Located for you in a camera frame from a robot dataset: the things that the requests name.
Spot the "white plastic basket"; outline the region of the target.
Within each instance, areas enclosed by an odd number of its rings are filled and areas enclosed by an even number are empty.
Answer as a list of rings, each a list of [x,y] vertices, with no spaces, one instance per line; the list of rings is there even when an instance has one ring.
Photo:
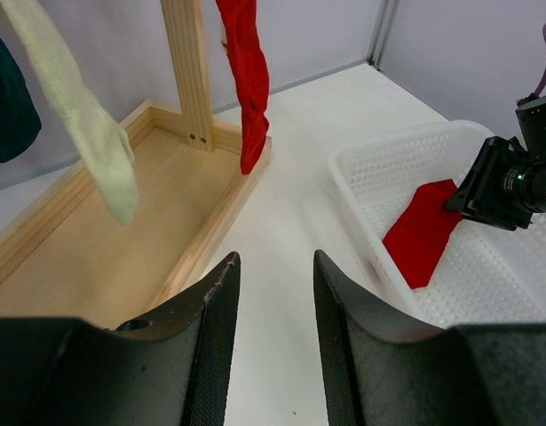
[[[328,158],[350,232],[384,299],[439,327],[546,322],[546,214],[514,232],[462,221],[430,283],[419,289],[405,282],[383,244],[416,189],[460,183],[489,136],[475,122],[437,122],[348,143]]]

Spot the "cream sock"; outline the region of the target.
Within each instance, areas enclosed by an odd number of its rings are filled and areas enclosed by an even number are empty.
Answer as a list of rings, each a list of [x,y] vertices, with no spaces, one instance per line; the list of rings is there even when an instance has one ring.
[[[130,225],[139,192],[126,130],[85,84],[67,43],[39,2],[1,1],[0,6],[108,211],[121,225]]]

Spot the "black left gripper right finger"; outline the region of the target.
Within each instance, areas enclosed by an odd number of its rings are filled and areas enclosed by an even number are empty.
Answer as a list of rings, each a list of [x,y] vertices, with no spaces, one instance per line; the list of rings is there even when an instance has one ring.
[[[323,251],[313,295],[332,425],[546,425],[546,323],[435,327]]]

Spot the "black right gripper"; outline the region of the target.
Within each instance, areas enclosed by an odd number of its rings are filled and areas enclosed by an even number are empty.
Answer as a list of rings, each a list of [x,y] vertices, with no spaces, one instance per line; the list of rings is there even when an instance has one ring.
[[[533,183],[539,165],[518,139],[487,138],[445,211],[507,231],[527,229],[534,207]]]

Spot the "wooden rack base tray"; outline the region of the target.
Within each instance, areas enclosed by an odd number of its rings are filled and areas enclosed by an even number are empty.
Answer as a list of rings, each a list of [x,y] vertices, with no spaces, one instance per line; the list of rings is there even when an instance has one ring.
[[[0,318],[112,328],[190,287],[266,168],[240,168],[241,129],[197,148],[182,114],[147,101],[123,122],[133,160],[76,164],[0,232]]]

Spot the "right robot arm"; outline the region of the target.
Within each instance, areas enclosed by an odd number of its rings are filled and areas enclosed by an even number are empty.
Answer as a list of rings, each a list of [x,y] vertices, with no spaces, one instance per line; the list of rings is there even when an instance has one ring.
[[[443,209],[508,231],[527,229],[534,214],[546,213],[546,95],[517,103],[524,145],[517,138],[487,138]]]

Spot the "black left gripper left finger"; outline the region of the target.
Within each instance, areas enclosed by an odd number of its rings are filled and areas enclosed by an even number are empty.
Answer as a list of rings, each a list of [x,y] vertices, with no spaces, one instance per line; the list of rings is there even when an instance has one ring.
[[[221,425],[241,259],[114,330],[0,318],[0,425]]]

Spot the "red sock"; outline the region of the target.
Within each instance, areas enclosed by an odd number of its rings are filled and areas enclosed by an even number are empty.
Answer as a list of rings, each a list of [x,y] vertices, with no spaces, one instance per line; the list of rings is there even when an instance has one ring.
[[[451,233],[462,221],[459,212],[443,209],[456,190],[451,179],[419,186],[384,236],[386,250],[411,289],[428,286]]]
[[[257,31],[257,1],[217,0],[226,55],[241,107],[241,173],[248,175],[265,147],[270,76]]]

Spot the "wooden rack right post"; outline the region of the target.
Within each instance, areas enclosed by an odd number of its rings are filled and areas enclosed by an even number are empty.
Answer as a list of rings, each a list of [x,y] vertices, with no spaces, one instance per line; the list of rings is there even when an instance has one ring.
[[[186,138],[191,146],[211,152],[215,149],[213,114],[201,4],[162,0],[161,7]]]

